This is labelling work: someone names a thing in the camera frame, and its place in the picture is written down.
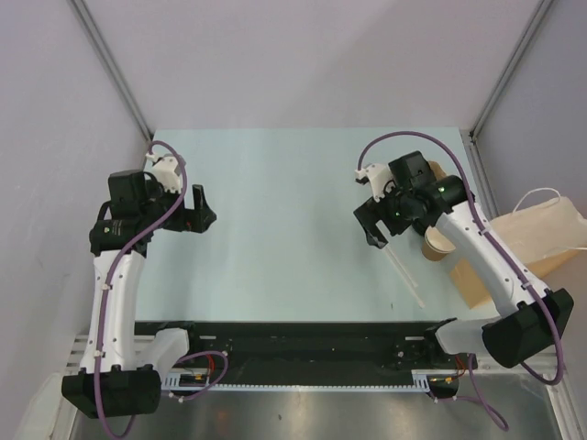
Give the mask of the brown paper cup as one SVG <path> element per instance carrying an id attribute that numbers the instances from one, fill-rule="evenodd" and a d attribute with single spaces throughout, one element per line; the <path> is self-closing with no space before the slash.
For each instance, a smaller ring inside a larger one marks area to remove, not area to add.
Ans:
<path id="1" fill-rule="evenodd" d="M 455 246 L 435 227 L 429 227 L 426 230 L 421 247 L 422 255 L 426 259 L 433 262 L 441 261 L 443 258 L 454 252 L 455 249 Z"/>

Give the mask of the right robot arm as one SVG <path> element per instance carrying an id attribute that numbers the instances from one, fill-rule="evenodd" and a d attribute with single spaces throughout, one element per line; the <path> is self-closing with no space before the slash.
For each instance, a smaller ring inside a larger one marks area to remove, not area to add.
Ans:
<path id="1" fill-rule="evenodd" d="M 367 241 L 385 248 L 408 228 L 436 228 L 463 255 L 490 293 L 497 315 L 439 324 L 423 344 L 425 361 L 444 368 L 456 354 L 483 353 L 512 368 L 560 341 L 574 301 L 551 290 L 497 236 L 462 178 L 435 176 L 418 151 L 356 170 L 372 195 L 354 212 Z"/>

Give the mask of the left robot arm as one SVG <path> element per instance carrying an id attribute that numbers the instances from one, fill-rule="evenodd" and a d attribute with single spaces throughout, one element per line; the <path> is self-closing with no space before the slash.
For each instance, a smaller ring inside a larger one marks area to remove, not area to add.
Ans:
<path id="1" fill-rule="evenodd" d="M 154 233 L 203 234 L 216 220 L 198 184 L 172 171 L 124 170 L 108 178 L 109 198 L 89 233 L 94 256 L 94 302 L 88 341 L 77 373 L 61 394 L 86 416 L 137 416 L 156 411 L 161 384 L 178 361 L 190 367 L 203 345 L 182 329 L 159 331 L 135 349 L 138 284 Z"/>

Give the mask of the wrapped straw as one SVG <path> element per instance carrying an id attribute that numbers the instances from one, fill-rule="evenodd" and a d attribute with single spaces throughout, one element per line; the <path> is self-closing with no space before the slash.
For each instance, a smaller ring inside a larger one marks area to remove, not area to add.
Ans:
<path id="1" fill-rule="evenodd" d="M 415 299 L 416 303 L 418 304 L 418 307 L 421 309 L 424 309 L 426 307 L 426 305 L 425 305 L 424 301 L 418 295 L 417 282 L 414 280 L 412 275 L 409 273 L 409 271 L 403 265 L 401 260 L 397 257 L 397 255 L 395 254 L 395 252 L 393 251 L 393 249 L 390 245 L 387 245 L 383 250 L 384 250 L 387 258 L 391 261 L 392 265 L 395 267 L 396 272 L 400 275 L 400 278 L 402 279 L 404 286 L 409 291 L 411 296 Z"/>

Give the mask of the pulp cup carrier tray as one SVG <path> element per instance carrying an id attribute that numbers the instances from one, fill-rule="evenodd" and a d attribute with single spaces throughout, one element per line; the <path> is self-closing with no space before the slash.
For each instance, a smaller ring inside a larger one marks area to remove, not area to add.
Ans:
<path id="1" fill-rule="evenodd" d="M 437 185 L 444 185 L 445 180 L 448 177 L 447 173 L 442 169 L 439 163 L 436 161 L 430 160 L 428 165 L 434 175 L 434 183 Z"/>

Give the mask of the brown paper bag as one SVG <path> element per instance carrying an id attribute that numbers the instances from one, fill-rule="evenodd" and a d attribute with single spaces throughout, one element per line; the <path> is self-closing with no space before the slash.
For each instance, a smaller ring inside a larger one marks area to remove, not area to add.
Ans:
<path id="1" fill-rule="evenodd" d="M 520 199 L 510 214 L 492 220 L 493 230 L 536 276 L 551 271 L 586 249 L 586 219 L 572 201 L 549 187 L 528 192 L 553 193 L 549 200 L 522 209 Z"/>

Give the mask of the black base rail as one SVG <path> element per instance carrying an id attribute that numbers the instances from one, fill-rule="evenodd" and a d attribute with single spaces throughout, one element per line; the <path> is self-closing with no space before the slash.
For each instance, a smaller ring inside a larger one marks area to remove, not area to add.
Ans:
<path id="1" fill-rule="evenodd" d="M 191 353 L 221 351 L 213 376 L 223 385 L 353 387 L 407 385 L 416 370 L 455 372 L 465 353 L 449 355 L 432 338 L 434 322 L 219 323 L 138 322 L 139 336 L 186 330 Z"/>

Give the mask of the aluminium frame post left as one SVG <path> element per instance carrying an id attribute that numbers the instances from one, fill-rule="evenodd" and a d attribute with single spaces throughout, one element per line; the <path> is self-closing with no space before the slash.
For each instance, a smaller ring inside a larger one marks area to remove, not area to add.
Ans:
<path id="1" fill-rule="evenodd" d="M 118 62 L 107 44 L 89 6 L 84 0 L 68 0 L 67 4 L 78 20 L 83 33 L 87 37 L 97 59 L 99 60 L 106 76 L 111 81 L 118 98 L 127 110 L 134 126 L 146 141 L 151 141 L 153 138 L 153 132 L 149 128 L 147 120 L 131 91 L 127 79 L 120 69 Z"/>

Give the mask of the aluminium frame post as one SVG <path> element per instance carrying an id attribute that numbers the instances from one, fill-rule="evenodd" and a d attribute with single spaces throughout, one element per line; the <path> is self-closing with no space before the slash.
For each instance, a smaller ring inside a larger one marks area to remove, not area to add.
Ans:
<path id="1" fill-rule="evenodd" d="M 537 5 L 527 23 L 525 24 L 512 53 L 508 57 L 495 85 L 485 100 L 481 111 L 474 119 L 471 128 L 468 130 L 468 135 L 473 142 L 477 141 L 489 117 L 492 115 L 495 107 L 499 104 L 499 101 L 503 97 L 506 88 L 514 78 L 518 67 L 528 53 L 531 45 L 537 38 L 537 34 L 539 33 L 541 27 L 547 21 L 551 9 L 557 3 L 558 1 L 554 0 L 540 0 L 537 2 Z"/>
<path id="2" fill-rule="evenodd" d="M 99 60 L 106 76 L 111 81 L 118 98 L 127 110 L 134 126 L 146 141 L 151 141 L 153 138 L 153 132 L 149 128 L 147 120 L 131 91 L 127 79 L 120 69 L 118 62 L 107 44 L 89 6 L 84 0 L 68 0 L 67 4 L 78 20 L 83 33 L 87 37 L 97 59 Z"/>

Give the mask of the aluminium frame post right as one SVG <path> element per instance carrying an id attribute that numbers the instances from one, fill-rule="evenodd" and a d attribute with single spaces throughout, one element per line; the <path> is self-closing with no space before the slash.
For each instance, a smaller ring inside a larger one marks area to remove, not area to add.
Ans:
<path id="1" fill-rule="evenodd" d="M 537 2 L 537 5 L 527 23 L 525 24 L 512 53 L 508 57 L 495 85 L 485 100 L 481 111 L 474 119 L 471 128 L 468 130 L 468 135 L 473 142 L 477 141 L 489 117 L 492 115 L 495 107 L 499 104 L 499 101 L 503 97 L 506 88 L 514 78 L 518 67 L 528 53 L 531 45 L 537 38 L 537 34 L 539 33 L 541 27 L 547 21 L 551 9 L 557 3 L 558 1 L 554 0 L 540 0 Z"/>

